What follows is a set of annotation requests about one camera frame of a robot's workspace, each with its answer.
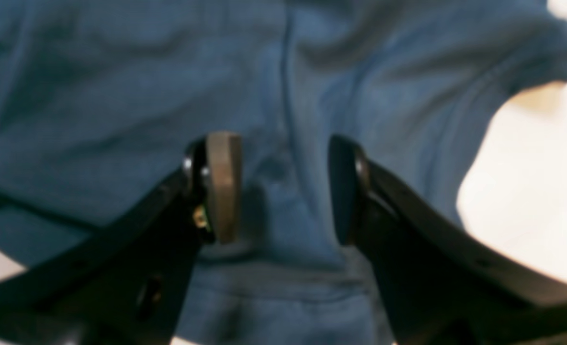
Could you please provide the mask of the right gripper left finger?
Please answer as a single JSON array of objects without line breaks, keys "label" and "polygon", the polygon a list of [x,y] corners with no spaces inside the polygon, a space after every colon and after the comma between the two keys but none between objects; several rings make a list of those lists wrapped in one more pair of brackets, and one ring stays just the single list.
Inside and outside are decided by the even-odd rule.
[{"label": "right gripper left finger", "polygon": [[167,345],[203,245],[236,239],[242,139],[212,132],[108,229],[0,282],[0,339],[16,345]]}]

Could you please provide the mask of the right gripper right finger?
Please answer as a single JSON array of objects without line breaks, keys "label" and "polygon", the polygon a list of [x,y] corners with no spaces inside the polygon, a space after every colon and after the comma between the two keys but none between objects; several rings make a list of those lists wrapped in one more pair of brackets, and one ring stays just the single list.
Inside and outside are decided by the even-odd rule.
[{"label": "right gripper right finger", "polygon": [[369,260],[398,345],[567,345],[567,284],[455,227],[361,146],[332,136],[339,242]]}]

